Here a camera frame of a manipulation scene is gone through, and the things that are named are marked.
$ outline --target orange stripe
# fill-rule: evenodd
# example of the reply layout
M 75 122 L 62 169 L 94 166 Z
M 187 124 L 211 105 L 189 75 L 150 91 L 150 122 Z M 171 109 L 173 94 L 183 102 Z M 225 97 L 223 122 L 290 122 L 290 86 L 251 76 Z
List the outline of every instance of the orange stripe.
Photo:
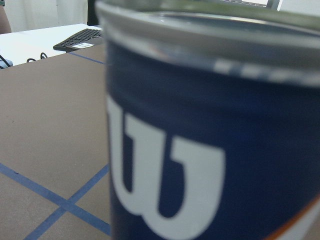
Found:
M 293 216 L 289 221 L 283 224 L 276 231 L 268 235 L 264 240 L 276 240 L 282 234 L 284 234 L 288 229 L 290 229 L 299 219 L 301 219 L 309 210 L 320 201 L 320 194 L 315 197 L 308 205 L 306 205 L 301 211 L 299 211 L 295 216 Z

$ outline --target blue tape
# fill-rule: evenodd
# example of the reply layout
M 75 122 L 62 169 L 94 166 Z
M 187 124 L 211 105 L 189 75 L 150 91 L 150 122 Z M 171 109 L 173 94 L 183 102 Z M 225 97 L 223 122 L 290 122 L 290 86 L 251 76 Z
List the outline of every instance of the blue tape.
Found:
M 74 55 L 74 56 L 77 56 L 77 57 L 83 58 L 83 59 L 90 60 L 90 61 L 95 62 L 95 63 L 105 64 L 103 61 L 98 61 L 98 60 L 95 60 L 95 59 L 90 58 L 90 57 L 82 56 L 82 55 L 79 55 L 79 54 L 74 53 L 73 51 L 68 52 L 68 53 L 69 53 L 69 54 L 71 54 L 71 55 Z
M 36 182 L 31 181 L 27 177 L 13 171 L 7 166 L 0 163 L 0 173 L 6 175 L 12 180 L 39 194 L 45 199 L 60 206 L 55 212 L 53 212 L 43 223 L 41 223 L 32 233 L 30 233 L 25 239 L 35 240 L 38 239 L 48 228 L 50 228 L 64 213 L 68 211 L 78 218 L 82 219 L 86 223 L 92 225 L 96 229 L 103 233 L 110 235 L 110 225 L 92 215 L 86 210 L 74 205 L 83 195 L 85 195 L 104 175 L 109 171 L 109 165 L 102 168 L 93 178 L 91 178 L 82 188 L 80 188 L 69 200 L 64 199 L 58 194 L 46 189 Z

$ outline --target table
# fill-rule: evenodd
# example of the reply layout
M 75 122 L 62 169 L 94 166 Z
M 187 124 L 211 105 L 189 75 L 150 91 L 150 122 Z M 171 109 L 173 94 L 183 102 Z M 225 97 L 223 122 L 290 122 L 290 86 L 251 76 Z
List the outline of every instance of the table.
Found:
M 54 50 L 53 46 L 87 28 L 100 29 L 86 24 L 74 24 L 1 34 L 0 54 L 11 60 L 14 66 L 26 63 L 29 58 L 39 60 L 41 53 L 48 57 L 64 54 L 64 51 Z
M 0 239 L 110 239 L 104 46 L 58 54 L 0 71 Z

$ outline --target blue can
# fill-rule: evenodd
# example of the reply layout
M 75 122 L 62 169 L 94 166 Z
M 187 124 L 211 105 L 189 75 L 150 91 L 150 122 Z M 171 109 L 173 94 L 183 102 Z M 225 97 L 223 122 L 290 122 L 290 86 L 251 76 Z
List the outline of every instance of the blue can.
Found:
M 320 213 L 320 31 L 109 2 L 111 238 L 304 239 Z

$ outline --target keyboard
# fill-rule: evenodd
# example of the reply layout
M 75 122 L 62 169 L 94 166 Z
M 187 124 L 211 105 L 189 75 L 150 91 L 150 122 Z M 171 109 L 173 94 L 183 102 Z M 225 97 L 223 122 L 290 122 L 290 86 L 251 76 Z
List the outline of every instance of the keyboard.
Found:
M 84 29 L 77 32 L 76 34 L 68 37 L 62 42 L 53 46 L 54 50 L 66 51 L 66 46 L 76 45 L 84 41 L 90 40 L 91 38 L 101 37 L 102 31 L 97 29 Z

